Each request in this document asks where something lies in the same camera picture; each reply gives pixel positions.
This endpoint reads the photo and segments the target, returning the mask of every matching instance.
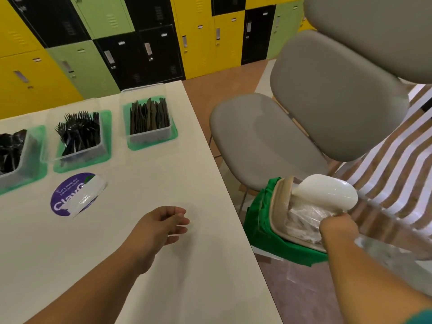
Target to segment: person's left hand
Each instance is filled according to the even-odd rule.
[[[119,250],[133,257],[139,274],[147,272],[155,255],[164,245],[178,241],[172,234],[184,234],[190,220],[185,218],[186,210],[180,207],[163,206],[145,214],[120,246]]]

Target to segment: hand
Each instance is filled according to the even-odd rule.
[[[185,218],[186,210],[180,207],[163,206],[145,214],[120,246],[119,251],[132,256],[138,274],[147,272],[153,264],[155,255],[164,245],[178,241],[171,234],[184,234],[190,220]]]
[[[351,216],[343,213],[338,216],[324,218],[320,224],[320,233],[323,238],[325,247],[325,240],[328,237],[343,237],[354,241],[359,237],[359,227],[351,219]]]

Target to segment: forearm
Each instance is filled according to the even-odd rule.
[[[26,323],[114,323],[137,277],[132,257],[117,250]]]
[[[340,309],[348,324],[402,324],[431,301],[343,236],[324,238]]]

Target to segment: green bag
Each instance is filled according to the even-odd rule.
[[[249,243],[294,263],[312,266],[328,261],[327,254],[289,242],[275,234],[270,227],[269,210],[274,187],[280,178],[269,180],[265,189],[256,196],[246,213],[245,230]]]

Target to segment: clear plastic container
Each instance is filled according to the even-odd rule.
[[[0,120],[0,134],[14,134],[20,130],[27,130],[27,134],[19,164],[14,171],[0,175],[0,194],[16,186],[31,183],[39,175],[42,141],[39,141],[39,136],[35,134],[35,130],[32,128],[30,116],[24,115]]]
[[[143,104],[146,103],[149,98],[152,98],[152,100],[157,102],[159,102],[160,98],[165,98],[167,103],[169,126],[148,132],[130,134],[130,109],[132,103],[138,101]],[[171,118],[169,103],[166,98],[165,84],[154,84],[123,90],[120,93],[120,107],[123,114],[121,116],[120,127],[122,127],[122,135],[126,136],[129,149],[139,150],[176,137],[172,129],[173,121]]]
[[[60,135],[55,128],[59,123],[64,123],[66,114],[76,114],[80,111],[88,111],[90,114],[99,112],[100,136],[101,141],[98,145],[81,150],[70,155],[62,156],[65,145],[60,140]],[[73,169],[79,169],[98,163],[101,157],[107,157],[108,148],[103,132],[103,117],[100,115],[101,108],[97,98],[88,99],[76,103],[71,103],[66,106],[52,108],[48,111],[46,122],[47,138],[45,144],[45,156],[42,159],[44,162],[52,162],[54,171],[66,172]]]

